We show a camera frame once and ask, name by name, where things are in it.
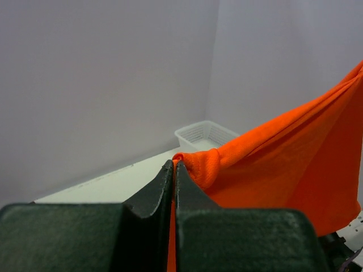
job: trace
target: white basket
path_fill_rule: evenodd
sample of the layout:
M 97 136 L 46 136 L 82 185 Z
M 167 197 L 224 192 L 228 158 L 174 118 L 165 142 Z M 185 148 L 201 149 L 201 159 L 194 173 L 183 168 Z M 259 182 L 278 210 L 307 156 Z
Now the white basket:
M 214 122 L 202 121 L 178 129 L 175 136 L 179 139 L 181 152 L 196 152 L 219 148 L 239 135 Z

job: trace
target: gray wall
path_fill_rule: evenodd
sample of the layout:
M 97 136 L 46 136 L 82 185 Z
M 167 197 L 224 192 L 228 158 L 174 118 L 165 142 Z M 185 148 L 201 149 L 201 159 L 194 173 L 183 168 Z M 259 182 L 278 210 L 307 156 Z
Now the gray wall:
M 217 0 L 0 1 L 0 206 L 175 147 L 205 117 Z
M 354 0 L 221 1 L 207 118 L 244 133 L 328 91 L 363 59 L 362 18 Z

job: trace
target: basket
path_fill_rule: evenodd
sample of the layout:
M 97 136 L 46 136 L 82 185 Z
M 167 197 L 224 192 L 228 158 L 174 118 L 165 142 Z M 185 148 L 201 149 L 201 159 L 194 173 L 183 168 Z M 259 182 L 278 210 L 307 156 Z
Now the basket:
M 175 136 L 181 152 L 196 152 L 219 148 L 239 135 L 214 122 L 202 121 L 178 129 Z

